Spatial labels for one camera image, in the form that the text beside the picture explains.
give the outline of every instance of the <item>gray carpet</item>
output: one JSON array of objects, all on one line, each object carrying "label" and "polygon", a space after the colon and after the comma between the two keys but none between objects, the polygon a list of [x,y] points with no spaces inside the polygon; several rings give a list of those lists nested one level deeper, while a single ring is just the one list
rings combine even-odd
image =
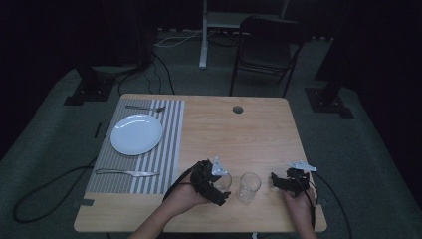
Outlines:
[{"label": "gray carpet", "polygon": [[[166,33],[160,34],[160,37],[186,34],[191,33]],[[222,38],[213,40],[231,43]],[[308,161],[318,168],[319,175],[339,197],[354,238],[421,238],[422,213],[357,95],[347,89],[340,91],[354,119],[343,119],[336,114],[317,114],[311,109],[304,88],[323,88],[325,83],[315,82],[314,76],[328,48],[329,42],[326,41],[311,41],[305,45],[287,94]],[[235,48],[210,44],[205,71],[198,69],[199,41],[187,41],[172,48],[155,48],[154,51],[168,67],[176,95],[228,95]],[[123,94],[172,94],[165,69],[157,60],[154,65],[156,70],[152,65],[145,74],[129,77],[121,84],[120,91]],[[119,68],[99,69],[121,71]],[[13,205],[25,193],[69,169],[87,165],[101,148],[119,98],[118,84],[114,85],[107,102],[86,102],[80,107],[63,106],[79,80],[76,71],[58,79],[32,121],[0,162],[0,238],[106,238],[103,233],[79,233],[73,228],[78,213],[78,207],[73,204],[83,197],[89,173],[82,177],[64,203],[50,216],[30,224],[16,223],[12,218]],[[279,97],[281,94],[282,87],[275,84],[277,79],[268,76],[240,73],[238,80],[234,96]],[[96,137],[99,123],[102,127]],[[48,211],[60,201],[80,173],[74,172],[32,197],[22,205],[19,215],[33,218]],[[348,238],[346,224],[334,196],[317,178],[316,188],[328,224],[318,238]],[[111,238],[126,238],[127,235],[110,234]],[[250,234],[178,236],[251,238]],[[295,238],[297,235],[263,233],[259,236]]]}]

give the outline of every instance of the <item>wooden table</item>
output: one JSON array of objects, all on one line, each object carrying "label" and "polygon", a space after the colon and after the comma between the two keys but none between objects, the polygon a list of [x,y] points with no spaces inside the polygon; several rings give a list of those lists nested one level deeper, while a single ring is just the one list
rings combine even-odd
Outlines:
[{"label": "wooden table", "polygon": [[[218,155],[233,177],[232,195],[219,207],[200,205],[171,220],[165,232],[289,232],[295,228],[273,188],[271,172],[281,174],[287,162],[306,160],[291,109],[285,99],[123,95],[124,99],[185,101],[178,172]],[[234,106],[243,108],[241,114]],[[252,171],[262,186],[250,204],[236,198],[243,173]],[[75,221],[80,232],[134,231],[161,203],[161,194],[86,193],[93,206],[81,206]],[[326,229],[320,206],[316,231]]]}]

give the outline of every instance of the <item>dark background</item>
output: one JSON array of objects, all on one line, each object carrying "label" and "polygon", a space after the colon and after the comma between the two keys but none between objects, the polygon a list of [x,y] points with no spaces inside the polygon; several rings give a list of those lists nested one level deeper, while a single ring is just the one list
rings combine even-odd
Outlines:
[{"label": "dark background", "polygon": [[[137,20],[141,33],[148,26],[164,30],[202,26],[202,1],[135,2],[140,6]],[[289,5],[287,18],[304,23],[318,38],[335,38],[316,79],[340,82],[358,93],[421,205],[417,185],[422,169],[421,4],[413,0],[352,3],[295,0]],[[210,10],[257,13],[279,13],[281,6],[276,0],[213,0],[210,4]],[[1,1],[0,11],[3,157],[65,73],[81,62],[118,66],[121,58],[101,0]],[[123,35],[133,32],[133,27],[125,25]]]}]

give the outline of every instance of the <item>chair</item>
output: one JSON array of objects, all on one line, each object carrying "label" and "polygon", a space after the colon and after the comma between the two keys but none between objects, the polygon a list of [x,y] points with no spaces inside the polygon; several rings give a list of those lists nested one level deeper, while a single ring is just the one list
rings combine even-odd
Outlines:
[{"label": "chair", "polygon": [[290,71],[282,94],[284,98],[299,52],[306,40],[306,31],[298,22],[257,16],[243,20],[239,30],[230,96],[233,95],[238,70],[281,75],[278,84]]}]

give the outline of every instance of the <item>white plate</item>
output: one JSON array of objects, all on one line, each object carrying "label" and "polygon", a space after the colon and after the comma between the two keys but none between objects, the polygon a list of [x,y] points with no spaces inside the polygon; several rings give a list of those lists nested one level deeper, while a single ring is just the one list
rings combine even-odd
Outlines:
[{"label": "white plate", "polygon": [[143,154],[161,140],[162,125],[150,115],[133,115],[118,122],[111,132],[111,145],[127,155]]}]

